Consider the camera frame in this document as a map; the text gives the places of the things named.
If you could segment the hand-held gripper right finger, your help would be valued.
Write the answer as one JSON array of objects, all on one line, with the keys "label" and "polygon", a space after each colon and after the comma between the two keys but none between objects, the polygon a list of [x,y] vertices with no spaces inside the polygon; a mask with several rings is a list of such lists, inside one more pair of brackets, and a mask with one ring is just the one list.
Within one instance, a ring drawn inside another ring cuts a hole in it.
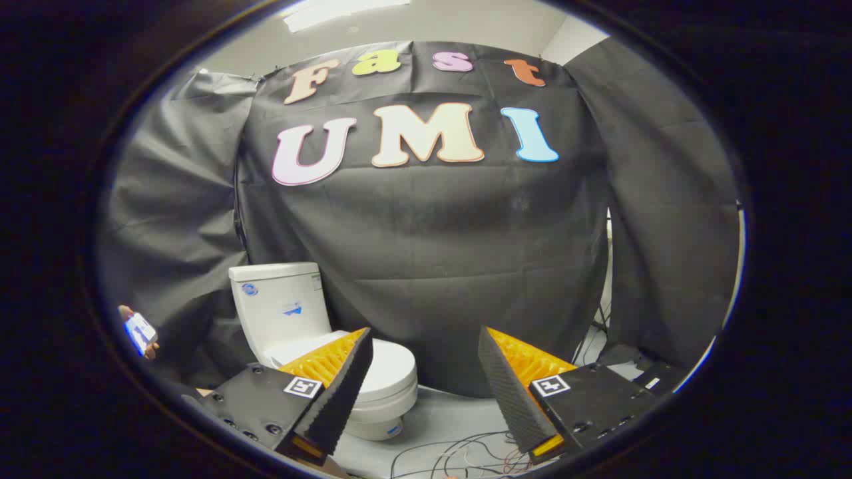
[{"label": "hand-held gripper right finger", "polygon": [[533,464],[612,442],[666,395],[665,378],[630,380],[599,363],[577,367],[486,325],[479,336],[487,384]]}]

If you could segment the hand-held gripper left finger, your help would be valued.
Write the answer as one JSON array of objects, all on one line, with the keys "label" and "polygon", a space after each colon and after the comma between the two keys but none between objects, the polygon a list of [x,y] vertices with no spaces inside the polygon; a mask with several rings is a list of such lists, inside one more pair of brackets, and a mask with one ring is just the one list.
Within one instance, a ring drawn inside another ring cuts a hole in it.
[{"label": "hand-held gripper left finger", "polygon": [[209,394],[182,395],[234,437],[320,466],[335,452],[373,360],[369,327],[282,367],[252,363]]}]

